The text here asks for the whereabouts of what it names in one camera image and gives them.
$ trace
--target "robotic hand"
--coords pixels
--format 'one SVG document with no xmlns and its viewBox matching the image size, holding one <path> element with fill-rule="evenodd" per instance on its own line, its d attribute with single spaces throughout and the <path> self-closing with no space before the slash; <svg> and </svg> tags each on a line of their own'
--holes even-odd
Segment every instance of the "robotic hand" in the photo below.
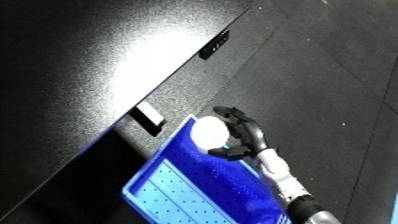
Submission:
<svg viewBox="0 0 398 224">
<path fill-rule="evenodd" d="M 250 156 L 257 164 L 262 179 L 293 223 L 340 223 L 290 173 L 288 164 L 278 156 L 276 150 L 267 147 L 264 134 L 253 119 L 236 108 L 215 107 L 214 112 L 227 121 L 204 117 L 196 122 L 191 131 L 192 140 L 202 153 L 229 161 Z M 225 148 L 229 136 L 239 139 L 240 145 Z"/>
</svg>

